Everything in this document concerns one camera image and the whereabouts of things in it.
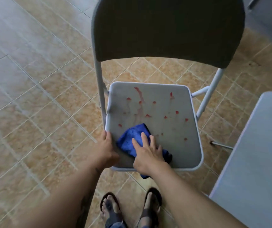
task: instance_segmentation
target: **tattoo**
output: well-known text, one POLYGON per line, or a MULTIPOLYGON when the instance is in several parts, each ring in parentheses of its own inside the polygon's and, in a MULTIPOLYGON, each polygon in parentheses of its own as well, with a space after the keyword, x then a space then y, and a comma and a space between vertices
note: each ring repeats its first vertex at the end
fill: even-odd
POLYGON ((100 171, 100 170, 98 170, 98 168, 97 168, 97 167, 96 167, 95 169, 96 169, 96 172, 97 172, 98 174, 101 174, 101 171, 100 171))
POLYGON ((93 196, 94 196, 94 191, 90 191, 89 197, 86 198, 86 196, 84 196, 83 199, 81 200, 81 214, 77 219, 76 228, 84 228, 85 227, 87 215, 89 212, 89 208, 91 206, 93 196))

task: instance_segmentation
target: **folding chair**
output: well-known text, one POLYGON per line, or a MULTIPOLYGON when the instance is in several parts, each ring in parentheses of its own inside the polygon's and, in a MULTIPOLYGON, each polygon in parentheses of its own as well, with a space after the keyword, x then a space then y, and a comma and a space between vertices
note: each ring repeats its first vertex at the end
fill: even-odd
MULTIPOLYGON (((172 168, 197 169, 203 162, 197 121, 239 45, 244 20, 242 0, 99 0, 92 48, 103 126, 113 139, 145 123, 172 153, 172 168), (114 82, 108 91, 101 62, 130 57, 185 59, 218 70, 210 86, 195 93, 184 85, 131 82, 114 82), (192 98, 200 94, 205 96, 195 113, 192 98)), ((134 158, 117 152, 121 160, 113 169, 134 171, 134 158)))

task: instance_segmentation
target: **forearm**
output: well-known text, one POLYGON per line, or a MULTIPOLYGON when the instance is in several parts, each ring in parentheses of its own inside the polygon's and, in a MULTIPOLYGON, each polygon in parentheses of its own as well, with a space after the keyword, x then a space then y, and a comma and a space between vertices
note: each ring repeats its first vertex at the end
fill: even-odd
POLYGON ((208 197, 196 191, 167 163, 154 166, 151 176, 179 227, 246 227, 208 197))
POLYGON ((21 220, 21 227, 84 227, 103 167, 87 160, 42 205, 21 220))

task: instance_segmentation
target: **black chair backrest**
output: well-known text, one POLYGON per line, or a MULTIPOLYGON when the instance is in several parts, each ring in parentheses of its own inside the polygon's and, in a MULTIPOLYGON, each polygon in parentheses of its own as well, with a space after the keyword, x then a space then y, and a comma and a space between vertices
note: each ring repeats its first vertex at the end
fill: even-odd
POLYGON ((92 43, 100 62, 171 57, 226 68, 244 21, 242 0, 99 0, 92 43))

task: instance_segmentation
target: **flip-flop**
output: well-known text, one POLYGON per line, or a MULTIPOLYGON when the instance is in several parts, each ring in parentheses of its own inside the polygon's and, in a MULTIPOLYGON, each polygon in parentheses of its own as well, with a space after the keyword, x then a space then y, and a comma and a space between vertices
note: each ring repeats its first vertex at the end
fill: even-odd
MULTIPOLYGON (((147 200, 147 195, 150 192, 152 192, 156 196, 156 199, 157 199, 157 201, 159 203, 159 207, 161 207, 161 205, 162 205, 162 196, 161 196, 160 192, 154 187, 149 188, 149 190, 147 191, 147 194, 145 195, 144 206, 145 206, 145 202, 147 200)), ((159 225, 158 215, 153 210, 153 204, 152 203, 150 203, 150 207, 148 209, 143 209, 142 214, 140 216, 140 219, 143 218, 143 217, 149 217, 152 220, 151 228, 159 225)))
POLYGON ((122 216, 121 211, 119 213, 115 213, 111 200, 107 199, 107 196, 109 196, 109 195, 111 195, 113 197, 115 203, 117 203, 118 208, 120 210, 119 202, 118 202, 116 196, 112 192, 107 192, 102 197, 101 202, 100 202, 100 211, 102 211, 103 200, 106 199, 105 206, 106 206, 107 211, 109 212, 109 218, 107 219, 107 221, 105 223, 105 228, 110 228, 116 222, 122 222, 127 227, 125 221, 123 220, 123 216, 122 216))

